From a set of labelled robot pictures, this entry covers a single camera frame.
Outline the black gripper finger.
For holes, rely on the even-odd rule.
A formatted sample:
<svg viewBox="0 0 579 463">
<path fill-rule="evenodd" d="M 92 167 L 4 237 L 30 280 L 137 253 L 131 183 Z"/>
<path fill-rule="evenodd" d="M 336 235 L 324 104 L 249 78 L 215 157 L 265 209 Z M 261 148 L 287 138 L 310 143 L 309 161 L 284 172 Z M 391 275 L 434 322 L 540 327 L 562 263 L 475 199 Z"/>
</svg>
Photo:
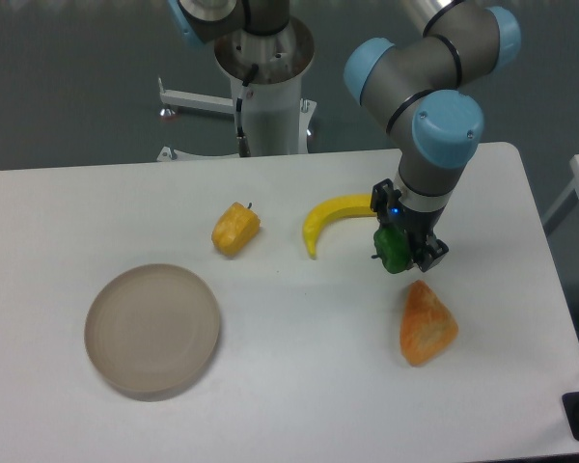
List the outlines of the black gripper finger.
<svg viewBox="0 0 579 463">
<path fill-rule="evenodd" d="M 449 247 L 434 234 L 419 240 L 413 251 L 413 261 L 422 272 L 428 272 L 448 254 Z"/>
<path fill-rule="evenodd" d="M 397 214 L 399 204 L 400 191 L 389 178 L 385 178 L 372 188 L 371 210 L 376 215 Z"/>
</svg>

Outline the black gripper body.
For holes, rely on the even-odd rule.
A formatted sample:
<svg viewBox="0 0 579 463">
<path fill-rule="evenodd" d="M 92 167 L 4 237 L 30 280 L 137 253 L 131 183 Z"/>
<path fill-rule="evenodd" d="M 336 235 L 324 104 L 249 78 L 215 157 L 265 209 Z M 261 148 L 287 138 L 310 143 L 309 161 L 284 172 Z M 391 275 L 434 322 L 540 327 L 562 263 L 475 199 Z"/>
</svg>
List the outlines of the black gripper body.
<svg viewBox="0 0 579 463">
<path fill-rule="evenodd" d="M 423 240 L 428 234 L 435 235 L 434 227 L 443 210 L 444 208 L 430 212 L 414 210 L 401 202 L 400 191 L 399 212 L 397 214 L 376 215 L 376 218 L 379 227 L 397 227 L 403 231 L 413 258 L 413 251 L 417 242 Z"/>
</svg>

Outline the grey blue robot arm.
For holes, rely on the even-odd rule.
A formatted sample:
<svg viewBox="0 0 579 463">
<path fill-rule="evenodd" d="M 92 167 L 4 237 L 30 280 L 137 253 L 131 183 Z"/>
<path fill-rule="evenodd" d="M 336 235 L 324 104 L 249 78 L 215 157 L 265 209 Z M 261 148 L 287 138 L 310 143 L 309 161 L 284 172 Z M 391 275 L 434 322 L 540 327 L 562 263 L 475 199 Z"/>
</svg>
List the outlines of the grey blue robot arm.
<svg viewBox="0 0 579 463">
<path fill-rule="evenodd" d="M 173 1 L 170 11 L 185 41 L 212 43 L 231 83 L 230 111 L 242 157 L 294 154 L 301 80 L 315 55 L 313 36 L 286 1 Z M 384 38 L 359 45 L 344 69 L 354 100 L 400 149 L 396 175 L 361 203 L 340 211 L 316 207 L 303 226 L 309 254 L 323 226 L 339 216 L 376 215 L 376 256 L 397 274 L 428 271 L 448 253 L 434 232 L 483 135 L 483 111 L 461 86 L 517 56 L 521 31 L 514 15 L 473 1 L 407 1 L 421 38 L 398 47 Z"/>
</svg>

